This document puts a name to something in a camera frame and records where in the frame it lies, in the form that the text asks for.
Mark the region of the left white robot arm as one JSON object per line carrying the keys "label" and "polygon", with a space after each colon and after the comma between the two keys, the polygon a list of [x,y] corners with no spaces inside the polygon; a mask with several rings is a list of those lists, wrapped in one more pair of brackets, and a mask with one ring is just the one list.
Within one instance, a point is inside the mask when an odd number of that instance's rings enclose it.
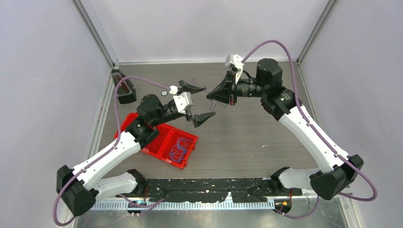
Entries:
{"label": "left white robot arm", "polygon": [[98,201],[119,194],[142,196],[146,189],[146,179],[135,169],[112,178],[104,178],[115,166],[126,158],[141,151],[154,141],[160,132],[157,126],[185,117],[194,127],[199,127],[215,112],[192,115],[192,94],[204,91],[179,81],[179,86],[170,86],[173,96],[167,104],[162,104],[155,94],[145,95],[137,107],[138,116],[107,147],[86,161],[70,168],[66,165],[57,171],[57,193],[73,216],[87,213]]}

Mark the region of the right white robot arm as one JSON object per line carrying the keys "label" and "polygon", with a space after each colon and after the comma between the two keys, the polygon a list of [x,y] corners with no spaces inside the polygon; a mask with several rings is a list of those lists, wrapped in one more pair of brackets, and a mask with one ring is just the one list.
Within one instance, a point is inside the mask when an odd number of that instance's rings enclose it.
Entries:
{"label": "right white robot arm", "polygon": [[231,64],[222,82],[207,94],[207,99],[235,105],[239,97],[260,98],[263,109],[299,139],[318,165],[315,169],[283,167],[273,173],[274,193],[283,195],[291,188],[299,188],[313,190],[322,199],[331,200],[355,180],[363,159],[337,147],[320,129],[301,100],[283,86],[283,70],[276,60],[259,60],[255,77],[238,79],[238,73]]}

